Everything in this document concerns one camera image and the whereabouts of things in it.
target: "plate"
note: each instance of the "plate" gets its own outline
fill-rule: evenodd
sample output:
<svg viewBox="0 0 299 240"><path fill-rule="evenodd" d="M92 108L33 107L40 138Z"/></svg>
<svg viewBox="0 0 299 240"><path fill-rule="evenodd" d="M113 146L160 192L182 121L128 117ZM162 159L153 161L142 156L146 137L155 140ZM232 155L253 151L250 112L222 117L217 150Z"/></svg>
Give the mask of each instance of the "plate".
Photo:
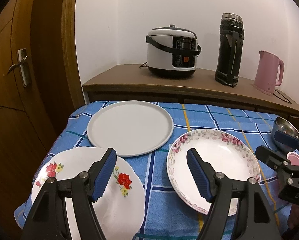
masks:
<svg viewBox="0 0 299 240"><path fill-rule="evenodd" d="M101 160L105 151L78 147L55 155L37 176L32 188L32 203L48 177L58 180L74 178L81 171L88 171L95 161ZM144 188L132 167L122 158L117 157L104 195L93 203L93 207L107 240L131 240L139 231L144 220ZM66 198L66 210L72 240L80 240L71 198Z"/></svg>
<svg viewBox="0 0 299 240"><path fill-rule="evenodd" d="M289 152L286 158L291 162L292 165L299 166L299 155L295 152Z"/></svg>
<svg viewBox="0 0 299 240"><path fill-rule="evenodd" d="M118 156L137 156L161 147L171 137L170 114L155 104L123 101L104 107L87 126L91 144L113 148Z"/></svg>
<svg viewBox="0 0 299 240"><path fill-rule="evenodd" d="M254 154L236 137L212 129L197 129L181 135L168 151L168 178L179 197L200 213L207 215L211 204L200 196L187 166L186 154L191 148L195 148L216 172L230 179L246 181L254 177L260 182L260 168ZM237 201L237 198L231 200L229 216L236 214Z"/></svg>

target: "brown countertop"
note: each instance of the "brown countertop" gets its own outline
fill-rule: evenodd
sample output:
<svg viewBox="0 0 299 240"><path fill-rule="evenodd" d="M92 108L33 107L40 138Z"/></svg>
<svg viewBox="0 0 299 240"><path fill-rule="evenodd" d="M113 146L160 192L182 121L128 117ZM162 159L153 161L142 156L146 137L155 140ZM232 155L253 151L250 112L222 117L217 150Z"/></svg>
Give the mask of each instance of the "brown countertop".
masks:
<svg viewBox="0 0 299 240"><path fill-rule="evenodd" d="M214 80L215 72L196 69L188 79L175 80L160 78L139 64L117 65L83 84L85 91L93 92L146 92L189 95L205 98L217 98L268 109L276 109L299 116L299 105L280 91L292 104L276 96L266 95L255 89L253 80L239 77L235 88L224 86Z"/></svg>

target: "metal bolt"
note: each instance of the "metal bolt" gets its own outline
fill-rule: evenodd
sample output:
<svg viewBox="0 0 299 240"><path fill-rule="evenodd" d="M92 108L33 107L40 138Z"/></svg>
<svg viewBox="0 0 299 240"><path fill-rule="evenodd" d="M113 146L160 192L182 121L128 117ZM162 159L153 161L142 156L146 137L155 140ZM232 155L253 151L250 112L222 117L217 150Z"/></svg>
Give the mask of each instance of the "metal bolt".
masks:
<svg viewBox="0 0 299 240"><path fill-rule="evenodd" d="M88 176L88 172L87 171L82 171L79 176L82 178L82 179L85 179L87 176Z"/></svg>
<svg viewBox="0 0 299 240"><path fill-rule="evenodd" d="M49 183L49 184L52 184L53 182L55 181L55 178L54 177L49 177L46 182Z"/></svg>
<svg viewBox="0 0 299 240"><path fill-rule="evenodd" d="M217 173L215 174L215 176L218 177L219 179L222 179L222 178L225 177L224 173L221 173L221 172L217 172Z"/></svg>
<svg viewBox="0 0 299 240"><path fill-rule="evenodd" d="M256 179L254 178L249 178L248 181L251 183L251 184L256 184Z"/></svg>

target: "metal bowl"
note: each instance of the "metal bowl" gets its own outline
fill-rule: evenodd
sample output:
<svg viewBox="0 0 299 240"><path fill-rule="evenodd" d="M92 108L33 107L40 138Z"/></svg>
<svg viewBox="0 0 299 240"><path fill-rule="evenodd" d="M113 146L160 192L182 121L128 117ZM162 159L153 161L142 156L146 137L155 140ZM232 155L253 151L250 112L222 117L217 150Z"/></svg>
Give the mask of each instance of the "metal bowl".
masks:
<svg viewBox="0 0 299 240"><path fill-rule="evenodd" d="M276 146L285 154L288 154L289 152L293 152L295 149L288 147L282 143L279 143L277 140L274 138L274 134L276 131L283 131L284 133L287 133L291 136L298 136L299 137L299 132L298 130L287 120L285 120L282 117L277 117L274 121L273 124L273 129L272 129L272 139Z"/></svg>

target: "door handle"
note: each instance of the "door handle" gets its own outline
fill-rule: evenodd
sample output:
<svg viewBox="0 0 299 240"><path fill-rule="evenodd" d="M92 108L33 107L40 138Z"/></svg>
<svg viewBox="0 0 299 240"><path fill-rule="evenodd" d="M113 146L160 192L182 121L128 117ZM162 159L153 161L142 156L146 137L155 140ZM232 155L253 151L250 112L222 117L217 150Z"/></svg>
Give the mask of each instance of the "door handle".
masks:
<svg viewBox="0 0 299 240"><path fill-rule="evenodd" d="M12 72L15 68L19 67L22 76L23 86L26 87L32 82L32 79L30 77L28 62L27 62L26 49L19 49L17 51L17 57L19 62L10 66L6 75Z"/></svg>

